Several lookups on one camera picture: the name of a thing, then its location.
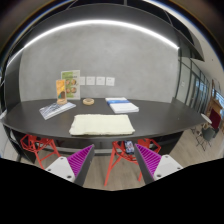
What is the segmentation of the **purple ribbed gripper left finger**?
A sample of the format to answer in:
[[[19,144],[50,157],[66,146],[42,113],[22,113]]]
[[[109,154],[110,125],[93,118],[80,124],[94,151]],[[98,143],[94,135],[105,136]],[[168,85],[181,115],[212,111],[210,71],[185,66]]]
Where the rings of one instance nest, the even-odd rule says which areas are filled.
[[[59,157],[46,171],[82,186],[94,154],[94,145],[87,146],[68,157]]]

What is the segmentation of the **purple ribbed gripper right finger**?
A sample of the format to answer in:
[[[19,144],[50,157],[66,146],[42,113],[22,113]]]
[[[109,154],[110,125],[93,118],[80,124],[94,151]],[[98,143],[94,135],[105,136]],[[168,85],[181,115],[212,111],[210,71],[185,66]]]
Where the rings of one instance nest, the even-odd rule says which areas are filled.
[[[160,155],[139,144],[135,145],[135,156],[146,184],[182,169],[170,155]]]

